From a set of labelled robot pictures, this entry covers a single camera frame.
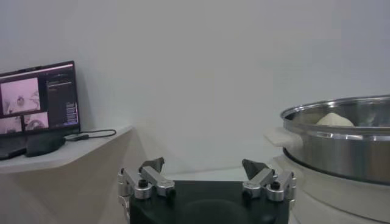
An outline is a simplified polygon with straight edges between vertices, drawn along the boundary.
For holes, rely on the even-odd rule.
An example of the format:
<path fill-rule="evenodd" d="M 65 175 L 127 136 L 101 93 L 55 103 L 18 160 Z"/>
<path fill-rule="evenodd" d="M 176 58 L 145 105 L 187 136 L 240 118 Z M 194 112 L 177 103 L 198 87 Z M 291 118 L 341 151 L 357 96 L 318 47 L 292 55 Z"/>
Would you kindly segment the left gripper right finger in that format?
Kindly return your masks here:
<path fill-rule="evenodd" d="M 296 177 L 292 171 L 277 173 L 265 163 L 249 159 L 243 159 L 241 164 L 248 178 L 242 183 L 245 200 L 260 198 L 265 193 L 270 201 L 295 201 Z"/>

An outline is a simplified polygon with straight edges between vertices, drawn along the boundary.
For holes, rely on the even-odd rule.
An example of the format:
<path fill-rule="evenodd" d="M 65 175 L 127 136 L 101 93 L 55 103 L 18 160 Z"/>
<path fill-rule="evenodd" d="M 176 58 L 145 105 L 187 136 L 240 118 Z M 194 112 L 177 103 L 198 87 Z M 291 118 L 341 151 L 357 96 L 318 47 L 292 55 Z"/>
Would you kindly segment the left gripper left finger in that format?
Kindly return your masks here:
<path fill-rule="evenodd" d="M 148 200 L 155 192 L 160 197 L 173 200 L 176 184 L 161 174 L 164 163 L 164 158 L 159 157 L 145 161 L 137 170 L 121 168 L 118 172 L 118 195 L 121 198 L 133 196 L 137 200 Z"/>

